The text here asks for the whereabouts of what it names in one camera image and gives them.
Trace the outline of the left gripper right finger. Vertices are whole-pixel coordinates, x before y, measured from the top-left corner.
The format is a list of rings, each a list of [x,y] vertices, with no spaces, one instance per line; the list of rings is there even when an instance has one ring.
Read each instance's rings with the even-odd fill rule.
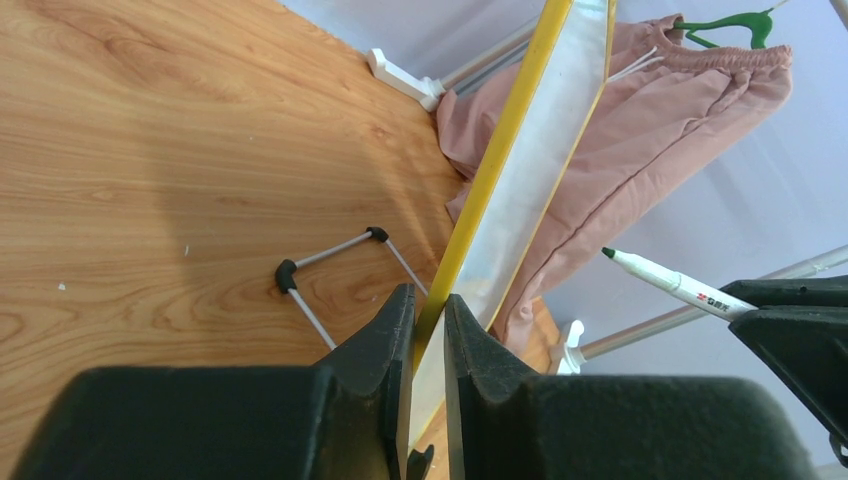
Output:
[[[780,405],[744,379],[536,372],[445,305],[454,479],[813,479]]]

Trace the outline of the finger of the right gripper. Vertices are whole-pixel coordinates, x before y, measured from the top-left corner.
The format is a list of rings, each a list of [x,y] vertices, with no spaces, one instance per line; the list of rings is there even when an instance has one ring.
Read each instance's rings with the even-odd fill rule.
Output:
[[[769,307],[741,315],[728,328],[822,424],[846,466],[847,309]]]
[[[724,293],[756,307],[847,307],[847,276],[805,279],[736,280]]]

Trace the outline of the white green marker pen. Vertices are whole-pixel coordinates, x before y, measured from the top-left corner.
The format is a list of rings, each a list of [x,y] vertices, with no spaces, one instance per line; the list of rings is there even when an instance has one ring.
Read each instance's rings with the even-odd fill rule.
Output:
[[[640,255],[609,247],[603,247],[601,252],[630,275],[690,306],[728,322],[747,312],[757,310],[753,304]]]

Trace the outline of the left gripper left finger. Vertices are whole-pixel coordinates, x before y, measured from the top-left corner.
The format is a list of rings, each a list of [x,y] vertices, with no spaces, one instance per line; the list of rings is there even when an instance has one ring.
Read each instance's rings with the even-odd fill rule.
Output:
[[[86,370],[16,479],[403,479],[415,289],[310,366]]]

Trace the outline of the yellow-framed whiteboard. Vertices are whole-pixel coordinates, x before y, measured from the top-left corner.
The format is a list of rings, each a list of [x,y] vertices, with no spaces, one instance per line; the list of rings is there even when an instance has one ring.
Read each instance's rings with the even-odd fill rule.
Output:
[[[444,318],[456,294],[496,319],[595,109],[609,69],[613,1],[549,1],[416,322],[408,445],[445,398]]]

